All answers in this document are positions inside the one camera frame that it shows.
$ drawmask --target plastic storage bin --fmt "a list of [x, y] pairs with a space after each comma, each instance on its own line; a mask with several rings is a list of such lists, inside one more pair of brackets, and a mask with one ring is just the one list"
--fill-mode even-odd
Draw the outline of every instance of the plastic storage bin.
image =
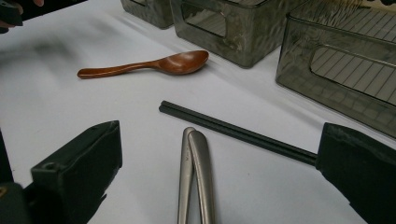
[[122, 7], [132, 15], [161, 29], [173, 24], [169, 0], [121, 0]]
[[177, 36], [251, 67], [283, 39], [286, 14], [306, 0], [170, 0]]
[[396, 137], [395, 6], [312, 0], [288, 16], [276, 82]]

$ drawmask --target white table surface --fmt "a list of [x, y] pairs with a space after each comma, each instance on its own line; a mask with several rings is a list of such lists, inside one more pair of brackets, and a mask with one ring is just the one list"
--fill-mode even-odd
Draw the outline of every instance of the white table surface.
[[[90, 221], [177, 223], [183, 130], [208, 141], [219, 224], [365, 223], [321, 173], [221, 133], [159, 112], [162, 100], [317, 152], [324, 122], [396, 147], [381, 133], [275, 83], [280, 49], [243, 69], [210, 53], [191, 76], [153, 70], [82, 80], [84, 67], [151, 61], [201, 49], [126, 13], [120, 1], [90, 0], [0, 35], [0, 127], [15, 180], [89, 127], [120, 121], [123, 167]], [[200, 223], [197, 192], [190, 224]]]

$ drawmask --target metal tongs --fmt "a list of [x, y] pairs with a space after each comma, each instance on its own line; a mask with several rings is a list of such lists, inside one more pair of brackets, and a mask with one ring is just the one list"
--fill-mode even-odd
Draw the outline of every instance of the metal tongs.
[[187, 224], [193, 172], [196, 171], [203, 224], [215, 224], [212, 170], [205, 136], [193, 128], [183, 133], [177, 224]]

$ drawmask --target spoon handle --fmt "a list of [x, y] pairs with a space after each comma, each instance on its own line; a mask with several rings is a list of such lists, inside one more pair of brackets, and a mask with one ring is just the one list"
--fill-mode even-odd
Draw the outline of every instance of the spoon handle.
[[77, 76], [82, 79], [97, 77], [113, 77], [130, 72], [139, 68], [155, 68], [155, 62], [129, 63], [125, 65], [106, 68], [83, 68], [78, 71]]

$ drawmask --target wooden spoon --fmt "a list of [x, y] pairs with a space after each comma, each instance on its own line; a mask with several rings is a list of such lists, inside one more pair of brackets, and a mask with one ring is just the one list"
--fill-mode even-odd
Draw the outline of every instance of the wooden spoon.
[[205, 50], [175, 54], [160, 60], [145, 63], [130, 63], [108, 68], [84, 68], [78, 71], [80, 78], [112, 77], [139, 68], [154, 68], [172, 75], [186, 75], [200, 69], [209, 58]]

